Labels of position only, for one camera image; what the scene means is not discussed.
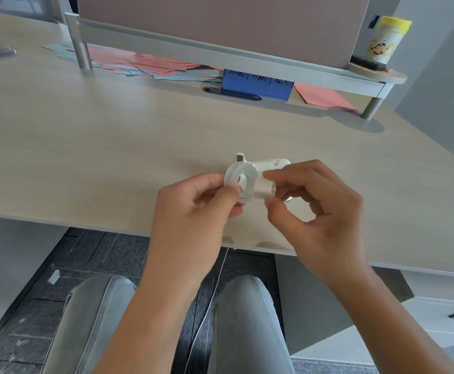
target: white tape dispenser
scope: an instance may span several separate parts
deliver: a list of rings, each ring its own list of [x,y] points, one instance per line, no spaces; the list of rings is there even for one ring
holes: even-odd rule
[[[285,158],[273,158],[259,162],[248,162],[243,153],[238,153],[236,162],[225,173],[224,185],[237,184],[243,192],[240,203],[247,203],[251,198],[265,199],[275,195],[275,183],[263,178],[263,172],[271,169],[281,169],[290,164]]]

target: leg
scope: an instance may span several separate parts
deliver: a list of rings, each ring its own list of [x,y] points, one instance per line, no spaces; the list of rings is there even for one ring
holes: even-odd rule
[[[90,374],[137,288],[127,278],[93,276],[68,295],[41,374]]]
[[[259,278],[240,276],[219,297],[209,374],[294,374],[272,297]]]
[[[373,97],[362,112],[361,117],[367,121],[373,119],[374,114],[378,111],[384,100],[384,98]]]
[[[78,14],[65,13],[66,24],[68,25],[69,36],[73,42],[74,52],[81,69],[92,69],[92,61],[88,52],[87,43],[83,41],[80,34]]]

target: hand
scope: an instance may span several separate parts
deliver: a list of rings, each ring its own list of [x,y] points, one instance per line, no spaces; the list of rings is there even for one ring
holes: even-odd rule
[[[206,173],[160,189],[146,267],[201,283],[218,257],[227,218],[243,212],[240,188],[223,184],[223,174]]]
[[[361,280],[372,268],[362,240],[363,199],[319,160],[268,170],[275,197],[265,200],[268,220],[294,247],[305,267],[329,286]],[[301,221],[284,204],[300,197],[315,219]]]

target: cartoon character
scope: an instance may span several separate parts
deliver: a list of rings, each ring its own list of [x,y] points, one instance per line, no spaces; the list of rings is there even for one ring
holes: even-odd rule
[[[369,47],[369,51],[373,53],[375,56],[383,55],[386,54],[386,51],[388,51],[389,47],[386,46],[386,41],[383,40],[380,43],[377,43],[376,45]]]

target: desk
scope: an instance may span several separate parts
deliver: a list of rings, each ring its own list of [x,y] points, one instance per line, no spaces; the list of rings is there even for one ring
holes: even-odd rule
[[[394,112],[367,123],[342,112],[253,103],[201,84],[81,71],[41,45],[64,26],[0,14],[0,217],[147,235],[158,189],[256,161],[319,158],[364,196],[368,256],[377,265],[454,273],[454,155]],[[358,108],[367,97],[345,94]],[[299,200],[288,208],[309,219]],[[262,202],[230,220],[234,247],[294,255]]]

